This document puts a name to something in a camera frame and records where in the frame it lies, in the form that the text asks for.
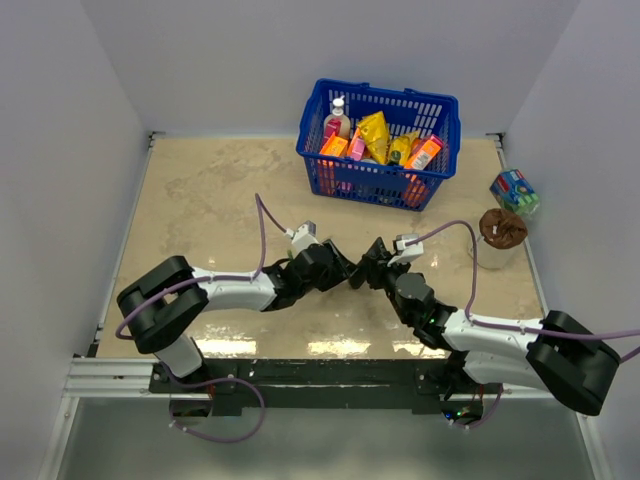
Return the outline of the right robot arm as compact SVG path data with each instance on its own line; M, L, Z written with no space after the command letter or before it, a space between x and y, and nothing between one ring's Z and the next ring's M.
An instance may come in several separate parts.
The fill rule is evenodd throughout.
M362 256L349 284L383 291L423 345L448 351L445 381L459 393L477 384L517 385L597 416L621 364L613 348L565 312L513 320L474 316L438 301L424 275L412 271L409 257L389 252L382 239Z

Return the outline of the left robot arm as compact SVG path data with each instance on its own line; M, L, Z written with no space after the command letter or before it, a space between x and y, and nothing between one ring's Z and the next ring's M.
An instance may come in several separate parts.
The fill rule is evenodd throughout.
M206 311L257 312L289 308L308 292L328 291L348 280L356 265L330 240L313 243L292 259L254 273L215 273L172 256L117 296L123 324L116 336L132 340L139 353L152 354L185 392L196 392L212 377L186 329Z

